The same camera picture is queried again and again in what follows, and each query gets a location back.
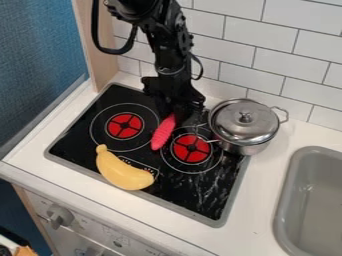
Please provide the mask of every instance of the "toy stove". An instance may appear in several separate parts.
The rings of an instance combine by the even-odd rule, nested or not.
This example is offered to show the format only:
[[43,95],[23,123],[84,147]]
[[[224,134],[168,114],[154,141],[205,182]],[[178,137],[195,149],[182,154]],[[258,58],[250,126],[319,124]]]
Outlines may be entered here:
[[132,193],[210,226],[225,223],[248,161],[208,143],[207,112],[194,113],[159,151],[150,141],[160,118],[153,99],[110,86],[50,146],[47,158],[107,182],[96,168],[96,147],[151,172],[155,183]]

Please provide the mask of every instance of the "pink toy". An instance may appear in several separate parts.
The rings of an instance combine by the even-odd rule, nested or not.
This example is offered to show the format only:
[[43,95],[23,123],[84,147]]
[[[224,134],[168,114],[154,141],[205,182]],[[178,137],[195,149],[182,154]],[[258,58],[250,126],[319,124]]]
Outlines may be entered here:
[[167,140],[170,138],[173,129],[176,126],[175,115],[171,114],[159,125],[154,132],[151,140],[152,150],[158,150],[164,146]]

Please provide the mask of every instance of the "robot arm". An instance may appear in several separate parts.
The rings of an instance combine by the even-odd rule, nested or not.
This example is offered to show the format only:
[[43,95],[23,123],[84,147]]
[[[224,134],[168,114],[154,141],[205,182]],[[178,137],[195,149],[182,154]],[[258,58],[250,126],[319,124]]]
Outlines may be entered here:
[[194,111],[202,111],[205,97],[191,84],[191,61],[201,63],[191,53],[193,36],[186,28],[179,4],[175,0],[105,0],[104,4],[117,19],[132,24],[132,31],[121,49],[102,47],[98,39],[99,0],[94,0],[92,36],[96,47],[108,54],[124,54],[132,49],[140,28],[156,56],[158,73],[158,77],[142,78],[144,92],[154,98],[161,117],[174,113],[180,125]]

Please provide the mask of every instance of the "white countertop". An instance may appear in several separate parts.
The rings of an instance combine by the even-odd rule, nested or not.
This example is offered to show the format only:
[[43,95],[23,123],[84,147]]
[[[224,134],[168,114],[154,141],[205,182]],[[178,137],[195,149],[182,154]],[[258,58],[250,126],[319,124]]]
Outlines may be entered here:
[[[119,73],[114,80],[141,88],[136,76]],[[96,96],[89,82],[79,87],[5,157],[22,170],[0,168],[0,176],[184,255],[287,255],[273,236],[272,221],[291,155],[313,145],[342,151],[341,132],[290,120],[252,157],[227,223],[211,228],[44,158],[44,150]],[[217,101],[208,98],[208,106]]]

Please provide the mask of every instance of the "cable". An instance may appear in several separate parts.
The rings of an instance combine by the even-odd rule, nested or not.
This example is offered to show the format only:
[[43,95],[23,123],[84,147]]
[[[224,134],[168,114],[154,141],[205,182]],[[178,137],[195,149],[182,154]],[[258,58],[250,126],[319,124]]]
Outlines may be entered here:
[[112,54],[112,55],[122,55],[122,54],[129,52],[133,48],[134,40],[138,32],[138,26],[133,25],[130,36],[122,48],[110,49],[110,48],[102,47],[100,45],[99,35],[98,35],[99,12],[100,12],[99,0],[94,0],[92,12],[91,12],[91,36],[93,38],[96,48],[103,53]]
[[190,56],[191,56],[191,59],[193,59],[195,62],[197,62],[200,65],[200,68],[201,68],[199,75],[196,78],[192,77],[192,80],[195,80],[195,81],[200,80],[202,78],[202,76],[203,76],[203,73],[204,73],[203,64],[200,61],[200,59],[197,58],[197,56],[194,55],[192,52],[190,52]]

